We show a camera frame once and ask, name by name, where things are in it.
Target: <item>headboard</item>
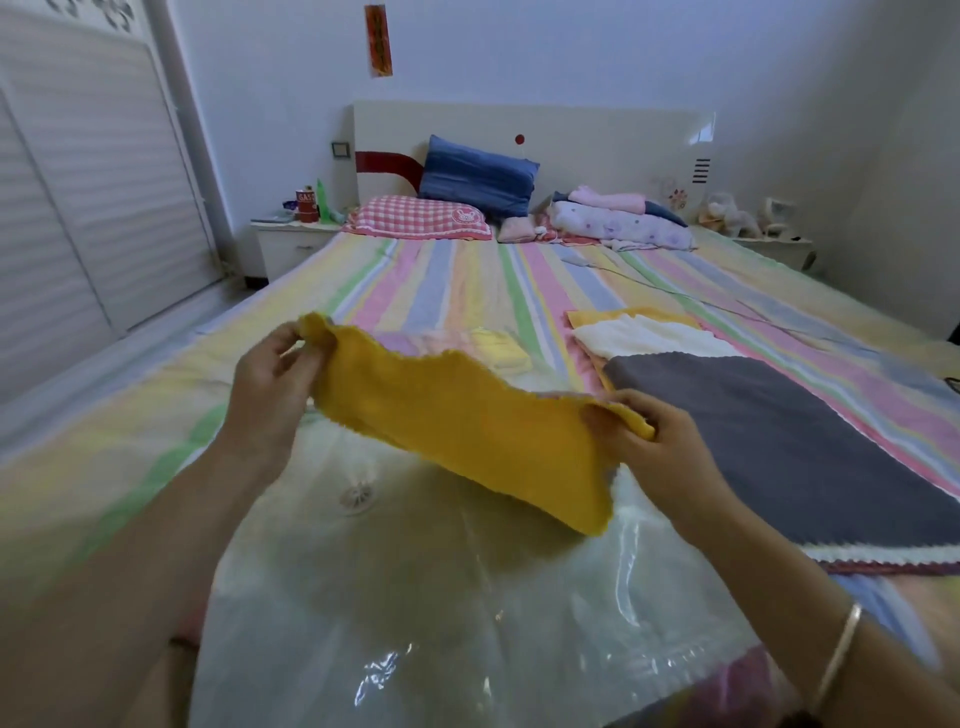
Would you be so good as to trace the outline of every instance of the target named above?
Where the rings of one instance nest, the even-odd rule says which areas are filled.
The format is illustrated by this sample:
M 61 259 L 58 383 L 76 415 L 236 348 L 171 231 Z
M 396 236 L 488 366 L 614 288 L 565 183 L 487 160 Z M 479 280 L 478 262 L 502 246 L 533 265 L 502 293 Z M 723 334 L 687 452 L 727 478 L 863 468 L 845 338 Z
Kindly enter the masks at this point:
M 704 196 L 714 123 L 714 113 L 688 110 L 356 101 L 357 187 L 361 202 L 416 194 L 434 133 L 539 162 L 532 206 L 588 184 L 642 192 L 688 214 Z

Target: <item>red curve decoration on headboard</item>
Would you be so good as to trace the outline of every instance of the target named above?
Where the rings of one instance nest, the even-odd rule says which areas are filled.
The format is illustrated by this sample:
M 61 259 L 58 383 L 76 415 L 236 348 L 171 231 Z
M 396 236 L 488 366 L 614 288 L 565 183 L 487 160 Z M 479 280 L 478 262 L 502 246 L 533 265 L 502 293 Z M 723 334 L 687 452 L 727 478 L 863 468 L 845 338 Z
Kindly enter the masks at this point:
M 357 172 L 386 172 L 400 175 L 420 192 L 420 180 L 423 178 L 423 165 L 412 157 L 396 152 L 357 152 Z

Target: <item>wardrobe door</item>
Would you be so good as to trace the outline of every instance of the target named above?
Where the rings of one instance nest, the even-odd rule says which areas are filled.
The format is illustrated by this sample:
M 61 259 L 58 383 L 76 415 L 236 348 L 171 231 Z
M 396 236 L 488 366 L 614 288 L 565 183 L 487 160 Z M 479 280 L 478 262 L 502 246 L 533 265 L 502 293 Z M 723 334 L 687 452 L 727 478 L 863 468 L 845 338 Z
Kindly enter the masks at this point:
M 0 404 L 113 340 L 0 96 Z
M 0 74 L 116 329 L 222 277 L 144 41 L 0 8 Z

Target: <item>nightstand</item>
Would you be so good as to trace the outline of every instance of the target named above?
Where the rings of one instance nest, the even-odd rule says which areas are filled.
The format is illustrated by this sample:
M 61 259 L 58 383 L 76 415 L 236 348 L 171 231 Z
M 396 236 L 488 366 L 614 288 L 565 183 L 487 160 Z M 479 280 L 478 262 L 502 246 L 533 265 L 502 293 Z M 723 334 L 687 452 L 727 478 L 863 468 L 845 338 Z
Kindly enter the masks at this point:
M 764 257 L 769 257 L 778 263 L 793 268 L 795 271 L 805 271 L 816 259 L 816 251 L 813 250 L 813 243 L 809 240 L 777 240 L 776 238 L 763 238 L 754 240 L 746 237 L 735 237 L 733 239 L 737 245 L 752 250 L 754 253 L 760 253 Z
M 340 231 L 323 223 L 251 223 L 272 283 L 322 249 Z

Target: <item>pink checkered pillow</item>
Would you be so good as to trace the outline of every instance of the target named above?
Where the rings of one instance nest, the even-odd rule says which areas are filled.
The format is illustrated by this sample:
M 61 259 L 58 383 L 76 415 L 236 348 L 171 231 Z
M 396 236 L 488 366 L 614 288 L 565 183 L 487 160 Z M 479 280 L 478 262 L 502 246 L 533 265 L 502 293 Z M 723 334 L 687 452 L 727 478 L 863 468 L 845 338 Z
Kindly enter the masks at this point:
M 407 240 L 493 240 L 490 226 L 476 207 L 401 195 L 374 197 L 351 213 L 344 231 Z

